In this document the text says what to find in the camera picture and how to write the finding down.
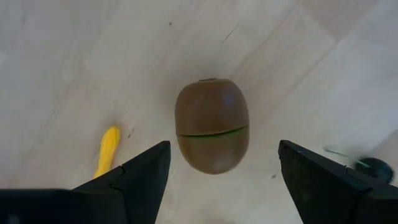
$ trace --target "laminate floor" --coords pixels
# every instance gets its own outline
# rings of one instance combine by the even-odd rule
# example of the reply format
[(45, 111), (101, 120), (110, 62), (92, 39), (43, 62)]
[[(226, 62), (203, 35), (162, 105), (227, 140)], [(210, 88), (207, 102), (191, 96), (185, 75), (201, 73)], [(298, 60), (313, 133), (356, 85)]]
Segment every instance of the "laminate floor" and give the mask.
[[(0, 187), (90, 180), (115, 124), (113, 166), (172, 143), (157, 223), (300, 223), (281, 139), (398, 169), (397, 24), (395, 0), (0, 0)], [(204, 78), (248, 103), (248, 153), (226, 174), (191, 168), (175, 137), (177, 95)]]

